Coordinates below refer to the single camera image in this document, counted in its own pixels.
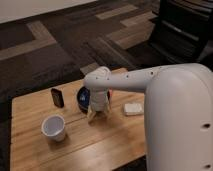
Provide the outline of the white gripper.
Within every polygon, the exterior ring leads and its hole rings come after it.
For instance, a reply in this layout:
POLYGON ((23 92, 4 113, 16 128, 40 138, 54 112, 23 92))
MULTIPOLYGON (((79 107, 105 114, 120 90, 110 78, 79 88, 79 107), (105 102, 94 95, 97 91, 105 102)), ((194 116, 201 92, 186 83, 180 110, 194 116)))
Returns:
POLYGON ((87 112, 87 118, 89 120, 92 120, 96 112, 95 111, 104 111, 105 117, 110 116, 110 108, 107 107, 108 105, 108 96, 107 96, 107 91, 90 91, 90 106, 91 108, 88 108, 87 112))

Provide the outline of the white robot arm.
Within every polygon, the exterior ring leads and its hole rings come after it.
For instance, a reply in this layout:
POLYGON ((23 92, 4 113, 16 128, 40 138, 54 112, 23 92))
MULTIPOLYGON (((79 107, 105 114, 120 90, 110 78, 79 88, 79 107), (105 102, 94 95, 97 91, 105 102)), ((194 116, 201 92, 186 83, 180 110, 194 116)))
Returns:
POLYGON ((213 171, 213 71, 198 63, 84 77, 91 101, 109 89, 144 97, 147 171, 213 171))

